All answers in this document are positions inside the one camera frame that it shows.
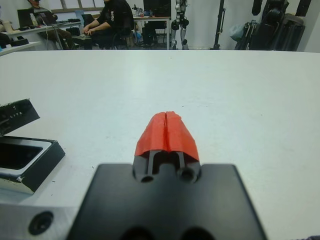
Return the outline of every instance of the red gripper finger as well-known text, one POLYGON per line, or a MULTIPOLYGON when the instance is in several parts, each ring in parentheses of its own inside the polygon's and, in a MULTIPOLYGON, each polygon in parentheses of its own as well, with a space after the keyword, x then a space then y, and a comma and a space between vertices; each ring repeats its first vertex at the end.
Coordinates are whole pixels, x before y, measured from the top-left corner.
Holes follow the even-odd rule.
POLYGON ((199 161, 196 142, 174 111, 160 112, 152 117, 136 145, 134 155, 155 150, 183 152, 199 161))

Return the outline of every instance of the black t-shirt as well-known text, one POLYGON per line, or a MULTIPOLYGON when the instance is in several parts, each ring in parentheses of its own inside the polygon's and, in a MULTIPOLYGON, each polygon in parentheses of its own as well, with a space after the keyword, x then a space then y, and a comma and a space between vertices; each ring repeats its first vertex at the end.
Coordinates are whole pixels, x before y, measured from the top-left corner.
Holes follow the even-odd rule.
POLYGON ((134 29, 134 16, 126 0, 110 0, 104 5, 97 19, 100 24, 107 22, 113 29, 134 29))

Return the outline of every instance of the chair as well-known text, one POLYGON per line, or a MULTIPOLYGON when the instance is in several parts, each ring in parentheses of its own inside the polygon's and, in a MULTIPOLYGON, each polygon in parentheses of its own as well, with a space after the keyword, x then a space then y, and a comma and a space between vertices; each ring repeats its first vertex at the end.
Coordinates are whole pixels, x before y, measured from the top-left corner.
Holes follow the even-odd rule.
POLYGON ((112 42, 110 44, 109 39, 106 38, 105 44, 100 44, 101 49, 112 49, 112 50, 118 50, 120 49, 120 46, 124 46, 125 49, 129 49, 127 38, 131 36, 132 30, 134 29, 133 25, 133 19, 130 17, 126 17, 123 20, 123 27, 118 28, 116 33, 112 36, 112 42))

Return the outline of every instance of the humanoid robot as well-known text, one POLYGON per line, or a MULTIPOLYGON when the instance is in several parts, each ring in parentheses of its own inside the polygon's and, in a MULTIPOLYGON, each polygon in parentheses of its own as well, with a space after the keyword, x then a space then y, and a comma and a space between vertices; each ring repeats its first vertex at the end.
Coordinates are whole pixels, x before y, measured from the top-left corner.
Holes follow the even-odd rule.
POLYGON ((187 26, 189 25, 189 21, 185 17, 186 8, 187 8, 187 2, 188 0, 175 0, 176 5, 176 19, 171 24, 171 30, 172 30, 172 49, 177 49, 177 40, 176 40, 176 32, 181 27, 181 44, 182 44, 182 50, 189 50, 188 47, 188 41, 185 39, 186 32, 187 32, 187 26))

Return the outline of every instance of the jeans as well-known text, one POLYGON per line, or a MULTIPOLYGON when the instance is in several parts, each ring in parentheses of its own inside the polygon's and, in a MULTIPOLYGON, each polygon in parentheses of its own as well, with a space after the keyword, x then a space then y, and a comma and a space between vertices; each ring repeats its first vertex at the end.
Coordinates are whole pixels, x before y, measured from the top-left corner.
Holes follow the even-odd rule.
MULTIPOLYGON (((64 31, 64 30, 61 30, 61 29, 56 29, 56 31, 57 31, 57 33, 59 35, 60 42, 61 42, 63 50, 72 50, 72 49, 75 48, 75 44, 72 41, 72 35, 71 35, 70 32, 64 31)), ((47 31, 47 32, 45 32, 45 31, 44 32, 40 32, 39 35, 44 39, 48 39, 48 40, 55 41, 55 42, 58 41, 54 30, 50 30, 50 31, 47 31)))
POLYGON ((83 45, 84 49, 92 50, 92 43, 98 44, 101 49, 109 49, 112 46, 112 40, 115 33, 116 32, 112 28, 94 32, 91 36, 92 42, 85 43, 83 45))

